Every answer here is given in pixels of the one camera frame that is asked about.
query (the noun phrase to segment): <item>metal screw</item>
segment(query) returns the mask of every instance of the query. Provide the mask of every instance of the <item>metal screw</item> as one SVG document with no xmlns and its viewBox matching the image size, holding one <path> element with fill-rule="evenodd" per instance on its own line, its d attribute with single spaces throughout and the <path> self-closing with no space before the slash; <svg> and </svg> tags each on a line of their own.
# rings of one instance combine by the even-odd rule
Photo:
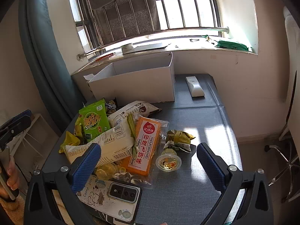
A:
<svg viewBox="0 0 300 225">
<path fill-rule="evenodd" d="M 69 168 L 68 168 L 67 166 L 63 166 L 63 167 L 60 168 L 60 170 L 61 170 L 62 172 L 66 172 L 66 171 L 69 170 Z"/>
<path fill-rule="evenodd" d="M 229 169 L 233 172 L 235 172 L 238 168 L 235 165 L 230 165 Z"/>
<path fill-rule="evenodd" d="M 39 175 L 41 173 L 40 169 L 36 169 L 33 172 L 33 175 Z"/>
<path fill-rule="evenodd" d="M 257 171 L 258 171 L 258 173 L 260 173 L 260 174 L 264 174 L 264 173 L 265 173 L 265 171 L 264 171 L 263 169 L 261 169 L 261 168 L 259 168 Z"/>
</svg>

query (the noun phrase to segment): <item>blue gripper pad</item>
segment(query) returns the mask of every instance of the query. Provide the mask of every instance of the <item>blue gripper pad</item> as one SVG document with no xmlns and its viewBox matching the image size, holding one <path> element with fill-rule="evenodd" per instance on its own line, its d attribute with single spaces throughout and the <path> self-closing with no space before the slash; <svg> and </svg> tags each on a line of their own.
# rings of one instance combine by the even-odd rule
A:
<svg viewBox="0 0 300 225">
<path fill-rule="evenodd" d="M 83 190 L 100 158 L 100 145 L 92 143 L 83 156 L 76 158 L 72 163 L 68 180 L 74 193 Z"/>
<path fill-rule="evenodd" d="M 214 188 L 223 193 L 226 190 L 225 175 L 202 143 L 197 146 L 197 157 Z"/>
</svg>

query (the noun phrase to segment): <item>human hand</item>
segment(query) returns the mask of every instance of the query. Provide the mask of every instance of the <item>human hand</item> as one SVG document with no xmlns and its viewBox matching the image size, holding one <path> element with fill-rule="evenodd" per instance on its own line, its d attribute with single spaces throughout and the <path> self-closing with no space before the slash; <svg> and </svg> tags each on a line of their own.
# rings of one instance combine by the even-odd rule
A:
<svg viewBox="0 0 300 225">
<path fill-rule="evenodd" d="M 12 189 L 16 190 L 20 185 L 20 178 L 18 170 L 16 169 L 15 165 L 15 159 L 13 156 L 10 156 L 9 158 L 9 165 L 8 169 L 6 170 L 6 173 L 9 176 L 9 179 L 7 180 L 7 185 Z M 0 184 L 0 197 L 4 199 L 9 199 L 8 193 L 5 191 L 4 187 Z"/>
</svg>

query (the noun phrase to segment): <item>window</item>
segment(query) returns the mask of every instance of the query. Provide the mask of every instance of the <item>window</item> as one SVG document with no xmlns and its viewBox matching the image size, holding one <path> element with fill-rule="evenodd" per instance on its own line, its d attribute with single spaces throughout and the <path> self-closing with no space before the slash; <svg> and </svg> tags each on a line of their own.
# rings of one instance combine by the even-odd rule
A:
<svg viewBox="0 0 300 225">
<path fill-rule="evenodd" d="M 89 0 L 70 0 L 70 4 L 85 52 L 97 49 L 88 53 L 89 58 L 127 43 L 188 35 L 221 36 L 225 30 L 217 0 L 115 0 L 97 10 L 91 10 Z"/>
</svg>

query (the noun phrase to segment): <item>blue-gray curtain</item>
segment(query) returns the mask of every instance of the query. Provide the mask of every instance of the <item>blue-gray curtain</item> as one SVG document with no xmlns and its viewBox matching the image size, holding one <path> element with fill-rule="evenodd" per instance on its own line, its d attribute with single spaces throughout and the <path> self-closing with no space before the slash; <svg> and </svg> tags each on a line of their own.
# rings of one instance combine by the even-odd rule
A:
<svg viewBox="0 0 300 225">
<path fill-rule="evenodd" d="M 19 32 L 35 84 L 52 119 L 64 132 L 85 99 L 58 50 L 47 0 L 19 0 Z"/>
</svg>

